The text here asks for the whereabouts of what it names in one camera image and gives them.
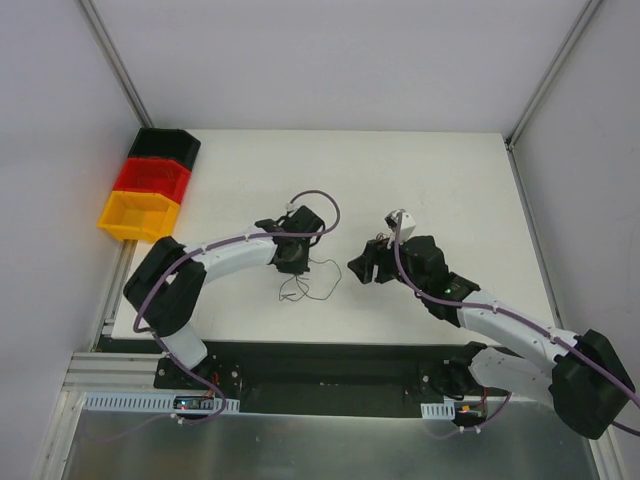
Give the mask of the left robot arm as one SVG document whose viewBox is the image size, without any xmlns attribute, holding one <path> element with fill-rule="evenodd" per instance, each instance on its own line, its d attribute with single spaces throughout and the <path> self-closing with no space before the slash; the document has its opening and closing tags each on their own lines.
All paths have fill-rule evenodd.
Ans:
<svg viewBox="0 0 640 480">
<path fill-rule="evenodd" d="M 203 287 L 238 271 L 267 265 L 280 273 L 301 275 L 308 271 L 309 250 L 316 243 L 310 235 L 324 228 L 318 215 L 301 206 L 277 220 L 259 220 L 237 241 L 229 237 L 211 249 L 164 237 L 130 276 L 124 297 L 163 349 L 179 361 L 179 380 L 188 388 L 202 388 L 210 380 L 212 367 L 190 320 Z"/>
</svg>

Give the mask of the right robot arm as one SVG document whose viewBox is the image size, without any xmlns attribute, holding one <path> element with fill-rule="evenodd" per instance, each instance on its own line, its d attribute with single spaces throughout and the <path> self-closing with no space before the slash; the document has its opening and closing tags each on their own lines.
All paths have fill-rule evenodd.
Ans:
<svg viewBox="0 0 640 480">
<path fill-rule="evenodd" d="M 600 438 L 628 403 L 639 401 L 604 335 L 594 330 L 579 335 L 510 310 L 451 271 L 431 236 L 401 244 L 370 240 L 347 266 L 363 284 L 405 284 L 435 318 L 493 341 L 492 346 L 471 343 L 464 357 L 452 361 L 450 382 L 461 394 L 483 386 L 524 396 L 588 439 Z"/>
</svg>

